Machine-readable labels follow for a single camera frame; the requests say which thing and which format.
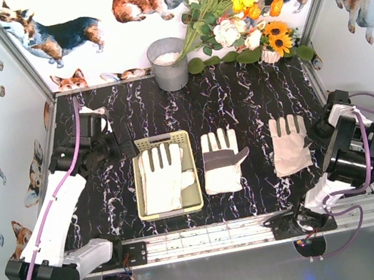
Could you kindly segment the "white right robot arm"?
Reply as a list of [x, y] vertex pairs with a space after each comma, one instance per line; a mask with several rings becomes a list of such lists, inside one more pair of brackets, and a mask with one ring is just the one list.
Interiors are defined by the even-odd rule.
[[330, 92], [305, 138], [305, 145], [326, 150], [323, 175], [293, 214], [293, 223], [307, 231], [323, 227], [340, 198], [363, 193], [374, 182], [374, 122], [351, 103], [352, 96], [338, 89]]

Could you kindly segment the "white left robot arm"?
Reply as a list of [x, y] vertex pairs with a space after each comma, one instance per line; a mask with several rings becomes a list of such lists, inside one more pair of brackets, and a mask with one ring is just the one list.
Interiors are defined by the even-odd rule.
[[85, 246], [65, 251], [74, 208], [92, 171], [138, 155], [131, 139], [117, 140], [106, 113], [86, 107], [77, 112], [72, 135], [52, 153], [44, 204], [20, 257], [6, 265], [9, 280], [83, 280], [124, 260], [120, 238], [108, 234], [95, 234]]

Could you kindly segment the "white grey work glove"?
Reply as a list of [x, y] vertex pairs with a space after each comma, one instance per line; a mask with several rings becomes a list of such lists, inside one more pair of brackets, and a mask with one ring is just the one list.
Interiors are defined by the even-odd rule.
[[188, 188], [190, 185], [193, 185], [196, 180], [195, 176], [196, 175], [192, 170], [184, 171], [181, 174], [181, 189], [184, 190], [185, 188]]

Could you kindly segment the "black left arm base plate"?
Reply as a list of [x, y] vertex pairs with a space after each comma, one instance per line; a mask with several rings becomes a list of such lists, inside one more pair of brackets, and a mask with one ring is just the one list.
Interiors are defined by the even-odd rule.
[[116, 250], [116, 267], [135, 267], [147, 265], [148, 261], [147, 244], [144, 241], [122, 244]]

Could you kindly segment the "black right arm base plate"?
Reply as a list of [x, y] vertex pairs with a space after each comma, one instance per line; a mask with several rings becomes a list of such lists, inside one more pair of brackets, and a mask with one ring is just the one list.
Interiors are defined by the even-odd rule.
[[288, 239], [309, 233], [332, 231], [338, 228], [335, 219], [325, 214], [303, 214], [303, 220], [297, 221], [292, 211], [276, 214], [263, 222], [271, 229], [276, 240]]

